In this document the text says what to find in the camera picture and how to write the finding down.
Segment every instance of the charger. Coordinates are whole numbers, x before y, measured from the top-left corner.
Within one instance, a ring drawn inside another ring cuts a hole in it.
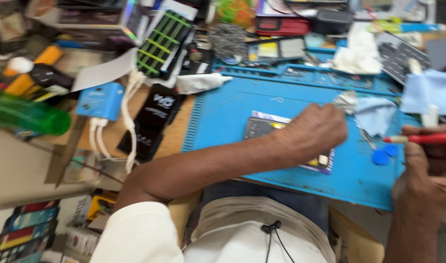
[[[124,89],[119,83],[109,82],[103,85],[90,87],[82,90],[78,100],[75,113],[89,116],[90,119],[90,145],[97,160],[126,161],[126,172],[129,174],[136,162],[137,137],[135,132],[134,120],[130,117],[128,111],[128,101],[134,96],[137,90],[143,85],[146,77],[143,72],[133,69],[129,74],[127,87]],[[108,121],[116,121],[119,113],[122,112],[122,121],[132,137],[132,151],[127,158],[114,158],[106,149],[103,142],[103,128]],[[97,143],[101,152],[105,156],[101,158],[96,147],[95,132]]]
[[[123,96],[124,87],[116,82],[83,89],[75,113],[116,121],[121,112]]]

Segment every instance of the green plastic bottle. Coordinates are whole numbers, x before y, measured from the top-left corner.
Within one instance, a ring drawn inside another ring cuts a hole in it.
[[[62,135],[70,127],[70,117],[66,111],[45,103],[0,91],[0,126]]]

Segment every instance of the white charging cable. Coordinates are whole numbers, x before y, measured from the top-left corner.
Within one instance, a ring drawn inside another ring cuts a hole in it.
[[[134,96],[134,94],[138,91],[138,89],[143,85],[145,81],[145,76],[143,72],[139,72],[137,69],[133,69],[129,75],[129,81],[126,86],[126,91],[121,101],[121,114],[122,120],[124,122],[124,126],[129,131],[132,141],[132,150],[127,158],[115,158],[112,157],[103,141],[103,128],[106,127],[108,120],[105,118],[97,118],[93,117],[90,119],[90,145],[93,153],[97,160],[111,160],[111,161],[125,161],[126,160],[126,172],[129,174],[132,171],[134,163],[137,163],[135,160],[137,154],[137,135],[135,132],[135,123],[132,117],[129,114],[128,110],[128,102]],[[105,156],[104,159],[101,158],[100,153],[98,152],[96,141],[101,150],[101,153]]]
[[[134,166],[135,157],[137,155],[137,134],[135,132],[135,123],[132,117],[130,117],[129,109],[127,107],[129,100],[137,92],[137,90],[143,85],[145,76],[143,72],[133,69],[129,75],[129,82],[127,83],[126,93],[121,102],[121,114],[124,126],[130,133],[132,142],[132,149],[127,157],[126,171],[129,174]]]

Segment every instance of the red screwdriver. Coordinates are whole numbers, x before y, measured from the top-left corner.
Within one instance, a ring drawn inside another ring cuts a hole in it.
[[[431,135],[399,135],[384,138],[384,142],[391,143],[424,143],[424,144],[446,144],[446,133],[436,133]]]

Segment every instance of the man's right hand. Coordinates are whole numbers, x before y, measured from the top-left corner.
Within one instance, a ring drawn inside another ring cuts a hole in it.
[[[403,134],[446,132],[446,125],[436,128],[404,126]],[[392,195],[396,212],[408,218],[439,222],[446,213],[446,145],[405,146],[406,171],[397,180]]]

